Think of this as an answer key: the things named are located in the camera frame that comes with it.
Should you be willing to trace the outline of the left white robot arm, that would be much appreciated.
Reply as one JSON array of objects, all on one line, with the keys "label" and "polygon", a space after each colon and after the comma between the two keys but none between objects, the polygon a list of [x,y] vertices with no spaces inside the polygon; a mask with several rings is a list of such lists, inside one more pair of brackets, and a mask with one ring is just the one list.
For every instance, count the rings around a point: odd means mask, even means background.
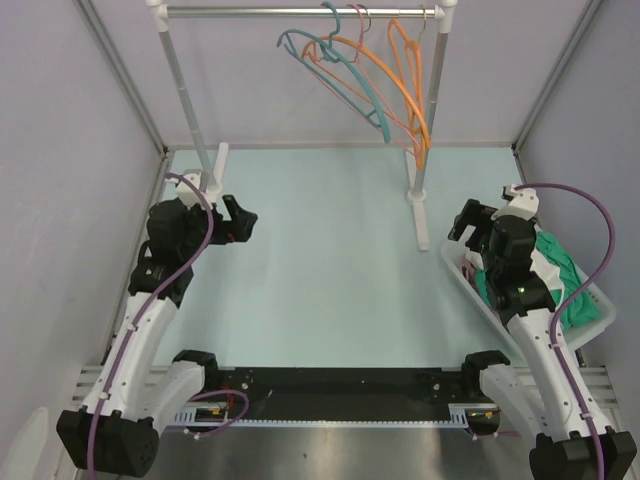
[{"label": "left white robot arm", "polygon": [[182,350],[153,387],[147,387],[158,347],[194,277],[195,260],[210,245],[245,243],[258,221],[232,195],[216,205],[180,199],[155,204],[131,274],[125,318],[90,392],[76,410],[60,414],[56,430],[74,465],[91,475],[144,477],[159,440],[183,406],[222,400],[224,407],[247,397],[228,389],[214,354]]}]

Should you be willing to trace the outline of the white tank top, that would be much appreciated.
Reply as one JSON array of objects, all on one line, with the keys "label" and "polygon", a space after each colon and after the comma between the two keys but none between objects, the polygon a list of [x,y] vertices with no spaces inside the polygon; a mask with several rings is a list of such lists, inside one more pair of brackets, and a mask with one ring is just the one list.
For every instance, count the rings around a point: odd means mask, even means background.
[{"label": "white tank top", "polygon": [[537,249],[532,251],[531,260],[530,270],[544,282],[551,293],[559,292],[560,298],[563,298],[565,286],[560,278],[560,268],[550,263]]}]

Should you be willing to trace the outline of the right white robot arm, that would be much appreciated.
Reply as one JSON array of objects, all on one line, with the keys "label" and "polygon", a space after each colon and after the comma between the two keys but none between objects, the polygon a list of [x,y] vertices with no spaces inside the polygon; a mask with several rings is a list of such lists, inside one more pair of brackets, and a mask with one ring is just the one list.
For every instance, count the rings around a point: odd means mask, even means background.
[{"label": "right white robot arm", "polygon": [[627,431],[602,412],[572,358],[553,294],[563,291],[560,270],[537,248],[533,192],[502,209],[468,200],[448,235],[463,241],[471,264],[485,274],[489,317],[526,360],[537,389],[517,377],[499,351],[470,354],[461,376],[473,401],[492,400],[529,448],[536,479],[622,479],[638,452]]}]

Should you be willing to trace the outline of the pink wire hanger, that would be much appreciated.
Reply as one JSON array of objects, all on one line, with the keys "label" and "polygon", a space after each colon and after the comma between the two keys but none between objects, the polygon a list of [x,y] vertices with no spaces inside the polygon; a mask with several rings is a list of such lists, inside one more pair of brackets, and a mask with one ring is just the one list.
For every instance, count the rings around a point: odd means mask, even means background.
[{"label": "pink wire hanger", "polygon": [[[416,165],[422,167],[426,150],[431,146],[431,128],[421,105],[423,66],[419,41],[411,38],[398,20],[391,19],[387,24],[387,39],[395,66],[390,67],[364,46],[364,37],[370,28],[369,13],[364,5],[352,6],[360,21],[359,36],[355,41],[339,35],[341,17],[337,8],[329,1],[321,5],[331,11],[334,30],[324,37],[308,34],[308,42],[300,53],[288,41],[287,51],[339,100],[379,131],[384,142],[401,145],[393,137],[391,128],[404,132],[411,142],[405,150],[414,157]],[[405,122],[399,119],[368,74],[363,65],[365,59],[386,75],[398,90],[407,112]]]}]

